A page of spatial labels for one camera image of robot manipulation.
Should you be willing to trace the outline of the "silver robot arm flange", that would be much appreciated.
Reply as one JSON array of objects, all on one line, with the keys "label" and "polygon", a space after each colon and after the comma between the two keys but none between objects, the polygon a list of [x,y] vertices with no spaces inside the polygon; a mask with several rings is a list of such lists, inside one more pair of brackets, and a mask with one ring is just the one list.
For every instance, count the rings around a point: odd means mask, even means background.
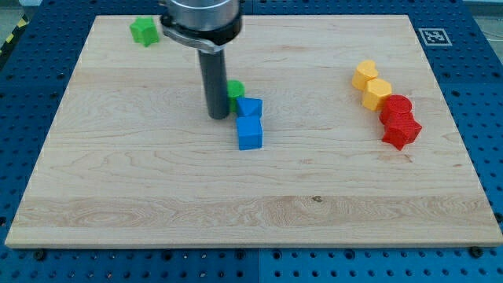
[{"label": "silver robot arm flange", "polygon": [[238,0],[159,0],[163,34],[203,53],[216,54],[240,33]]}]

